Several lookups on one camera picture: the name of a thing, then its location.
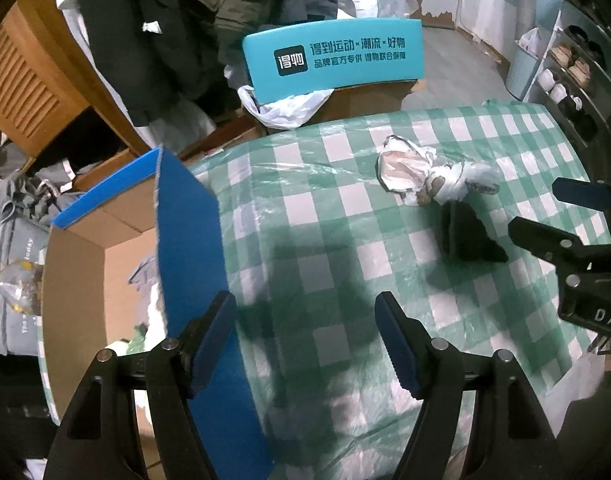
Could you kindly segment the shoe rack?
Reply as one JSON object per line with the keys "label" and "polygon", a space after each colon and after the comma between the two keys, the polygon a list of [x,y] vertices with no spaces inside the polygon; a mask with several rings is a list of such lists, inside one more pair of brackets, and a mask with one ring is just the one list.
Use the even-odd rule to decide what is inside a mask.
{"label": "shoe rack", "polygon": [[563,0],[548,32],[515,42],[506,77],[515,98],[545,105],[583,148],[611,141],[611,26],[594,0]]}

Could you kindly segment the blue cardboard box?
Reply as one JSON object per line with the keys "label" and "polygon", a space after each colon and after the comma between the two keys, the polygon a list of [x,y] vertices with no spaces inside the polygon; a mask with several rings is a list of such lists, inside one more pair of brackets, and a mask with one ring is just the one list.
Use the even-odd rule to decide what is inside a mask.
{"label": "blue cardboard box", "polygon": [[265,479],[216,198],[157,148],[52,222],[42,371],[49,479]]}

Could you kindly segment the light grey sock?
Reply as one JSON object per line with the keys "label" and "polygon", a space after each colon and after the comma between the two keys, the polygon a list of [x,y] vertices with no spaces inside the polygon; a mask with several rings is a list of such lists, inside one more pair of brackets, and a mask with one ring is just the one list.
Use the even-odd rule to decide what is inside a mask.
{"label": "light grey sock", "polygon": [[134,286],[140,298],[146,301],[150,298],[150,292],[154,285],[159,283],[159,271],[156,257],[150,256],[142,260],[136,269],[130,274],[127,283]]}

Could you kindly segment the teal printed box flap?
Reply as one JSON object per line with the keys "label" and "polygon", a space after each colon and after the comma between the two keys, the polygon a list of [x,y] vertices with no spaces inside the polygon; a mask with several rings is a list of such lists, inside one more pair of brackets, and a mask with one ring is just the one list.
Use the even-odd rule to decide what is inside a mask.
{"label": "teal printed box flap", "polygon": [[412,18],[344,18],[278,27],[247,36],[242,50],[262,104],[425,76],[423,26]]}

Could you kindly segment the patterned white cloth bundle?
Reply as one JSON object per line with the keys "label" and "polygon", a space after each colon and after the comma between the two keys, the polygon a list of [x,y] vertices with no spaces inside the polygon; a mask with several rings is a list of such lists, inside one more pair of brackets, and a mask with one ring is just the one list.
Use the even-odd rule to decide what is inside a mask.
{"label": "patterned white cloth bundle", "polygon": [[409,206],[444,205],[471,192],[495,195],[501,183],[501,174],[485,162],[453,160],[394,134],[378,150],[376,176]]}

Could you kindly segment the wooden louvered cabinet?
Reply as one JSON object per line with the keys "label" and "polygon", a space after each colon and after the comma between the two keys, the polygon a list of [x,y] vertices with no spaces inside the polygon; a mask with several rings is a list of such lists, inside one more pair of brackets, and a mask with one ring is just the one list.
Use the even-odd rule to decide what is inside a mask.
{"label": "wooden louvered cabinet", "polygon": [[37,158],[86,110],[134,155],[148,150],[78,46],[55,0],[17,0],[0,24],[0,130]]}

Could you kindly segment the grey clothes pile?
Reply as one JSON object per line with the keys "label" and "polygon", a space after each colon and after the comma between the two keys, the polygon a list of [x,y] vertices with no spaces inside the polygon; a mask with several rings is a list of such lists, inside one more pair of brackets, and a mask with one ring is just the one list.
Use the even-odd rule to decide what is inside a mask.
{"label": "grey clothes pile", "polygon": [[[74,171],[63,159],[29,176],[0,179],[0,269],[18,260],[44,261],[53,218],[78,198]],[[38,317],[15,311],[0,296],[0,354],[36,356]]]}

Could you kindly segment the white plastic bag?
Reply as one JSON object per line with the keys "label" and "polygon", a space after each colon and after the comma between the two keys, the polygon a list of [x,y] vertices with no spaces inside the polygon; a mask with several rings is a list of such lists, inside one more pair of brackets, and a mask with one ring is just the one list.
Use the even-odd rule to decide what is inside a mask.
{"label": "white plastic bag", "polygon": [[237,89],[242,107],[261,125],[274,130],[292,130],[303,126],[314,117],[333,93],[334,89],[317,90],[261,104],[249,84]]}

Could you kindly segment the green checkered tablecloth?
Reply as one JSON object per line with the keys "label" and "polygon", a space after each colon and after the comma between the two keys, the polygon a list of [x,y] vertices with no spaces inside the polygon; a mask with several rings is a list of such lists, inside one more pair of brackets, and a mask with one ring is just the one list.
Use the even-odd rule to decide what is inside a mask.
{"label": "green checkered tablecloth", "polygon": [[[506,262],[442,256],[437,208],[405,205],[378,181],[389,136],[494,168],[499,192],[468,200]],[[276,479],[394,471],[420,405],[378,334],[380,292],[458,349],[513,352],[538,394],[589,344],[557,316],[553,267],[507,234],[523,217],[586,244],[610,238],[601,214],[555,199],[555,179],[586,173],[543,106],[488,102],[327,122],[240,144],[191,170],[220,205],[242,358]]]}

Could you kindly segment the dark hanging jacket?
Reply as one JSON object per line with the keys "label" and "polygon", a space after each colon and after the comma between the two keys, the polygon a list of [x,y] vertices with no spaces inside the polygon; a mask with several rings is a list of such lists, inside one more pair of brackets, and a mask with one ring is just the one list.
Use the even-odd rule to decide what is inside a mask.
{"label": "dark hanging jacket", "polygon": [[338,0],[76,0],[95,65],[137,127],[182,100],[217,119],[238,106],[226,67],[261,30],[333,20]]}

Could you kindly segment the green glittery cloth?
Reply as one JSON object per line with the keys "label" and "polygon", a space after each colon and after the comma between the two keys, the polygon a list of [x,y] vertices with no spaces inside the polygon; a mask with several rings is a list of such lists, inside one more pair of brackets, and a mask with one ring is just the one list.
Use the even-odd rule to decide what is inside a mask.
{"label": "green glittery cloth", "polygon": [[139,324],[134,327],[133,338],[127,344],[127,354],[137,354],[145,352],[147,330],[148,327],[146,324]]}

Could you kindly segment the black sock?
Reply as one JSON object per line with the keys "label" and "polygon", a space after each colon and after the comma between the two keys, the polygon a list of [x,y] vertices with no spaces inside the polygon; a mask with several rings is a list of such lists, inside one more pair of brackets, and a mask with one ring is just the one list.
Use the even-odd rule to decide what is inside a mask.
{"label": "black sock", "polygon": [[459,261],[508,261],[507,252],[489,237],[473,207],[457,200],[450,200],[441,206],[440,246],[444,255]]}

